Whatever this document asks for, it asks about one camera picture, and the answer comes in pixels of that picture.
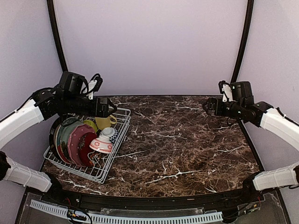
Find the yellow ceramic mug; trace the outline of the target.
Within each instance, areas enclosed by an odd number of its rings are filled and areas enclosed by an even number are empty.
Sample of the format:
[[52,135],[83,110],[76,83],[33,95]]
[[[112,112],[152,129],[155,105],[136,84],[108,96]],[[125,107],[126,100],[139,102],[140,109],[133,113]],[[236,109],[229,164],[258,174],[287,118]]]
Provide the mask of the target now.
[[108,117],[105,118],[96,117],[95,122],[98,129],[102,131],[107,127],[111,127],[112,125],[115,125],[117,123],[117,118],[114,117],[113,115],[109,115]]

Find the red white patterned bowl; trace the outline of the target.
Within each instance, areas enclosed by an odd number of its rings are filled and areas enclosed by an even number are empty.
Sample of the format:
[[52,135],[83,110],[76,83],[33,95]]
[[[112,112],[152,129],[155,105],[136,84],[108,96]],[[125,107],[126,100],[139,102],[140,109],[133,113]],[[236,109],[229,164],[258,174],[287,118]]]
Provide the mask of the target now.
[[110,154],[113,149],[113,144],[108,137],[100,135],[91,141],[89,147],[97,152]]

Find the red teal floral plate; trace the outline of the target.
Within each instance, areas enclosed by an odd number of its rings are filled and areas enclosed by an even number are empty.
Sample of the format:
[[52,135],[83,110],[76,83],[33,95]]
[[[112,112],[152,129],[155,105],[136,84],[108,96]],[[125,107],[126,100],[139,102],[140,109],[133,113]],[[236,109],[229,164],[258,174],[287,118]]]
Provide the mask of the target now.
[[66,164],[72,164],[73,162],[67,157],[67,154],[64,152],[63,149],[63,144],[61,142],[61,136],[62,136],[62,131],[63,131],[64,127],[62,127],[62,125],[60,124],[55,132],[54,132],[54,144],[56,147],[56,150],[58,152],[58,155],[61,158],[61,161],[63,161]]

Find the black rimmed cream plate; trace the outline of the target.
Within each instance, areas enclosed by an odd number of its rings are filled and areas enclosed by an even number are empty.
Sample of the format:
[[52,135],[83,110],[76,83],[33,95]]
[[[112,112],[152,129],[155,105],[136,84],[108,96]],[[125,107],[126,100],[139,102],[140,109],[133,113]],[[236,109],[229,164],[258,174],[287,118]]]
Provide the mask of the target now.
[[69,118],[70,115],[63,115],[62,117],[58,117],[54,123],[52,124],[50,128],[50,133],[49,133],[49,146],[50,146],[50,151],[52,154],[58,159],[61,160],[60,156],[58,155],[58,152],[56,150],[55,144],[54,144],[54,132],[56,128],[67,118]]

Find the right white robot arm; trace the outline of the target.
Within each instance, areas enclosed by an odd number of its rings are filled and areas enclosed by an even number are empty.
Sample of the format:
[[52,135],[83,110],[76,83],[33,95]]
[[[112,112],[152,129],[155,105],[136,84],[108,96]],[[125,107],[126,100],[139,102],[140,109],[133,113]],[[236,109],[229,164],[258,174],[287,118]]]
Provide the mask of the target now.
[[[254,102],[251,84],[248,81],[228,84],[220,81],[221,98],[209,98],[203,109],[207,114],[223,116],[251,124],[269,131],[295,149],[299,148],[299,125],[288,118],[279,108],[260,101]],[[239,191],[238,198],[249,202],[257,191],[280,187],[297,187],[299,185],[298,162],[271,171],[254,174],[244,182],[244,188]]]

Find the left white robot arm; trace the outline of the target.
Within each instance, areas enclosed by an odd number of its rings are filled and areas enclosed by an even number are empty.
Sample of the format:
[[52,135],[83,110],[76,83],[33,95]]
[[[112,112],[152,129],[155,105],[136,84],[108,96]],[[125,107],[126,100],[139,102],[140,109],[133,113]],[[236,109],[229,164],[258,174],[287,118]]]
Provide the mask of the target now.
[[[64,71],[55,87],[42,88],[34,92],[18,109],[0,121],[0,146],[30,127],[52,116],[68,114],[106,118],[117,111],[109,98],[94,96],[103,82],[100,74],[91,81],[83,75]],[[59,181],[44,172],[21,165],[4,152],[0,153],[0,179],[47,192],[55,203],[63,203],[66,193],[60,189]]]

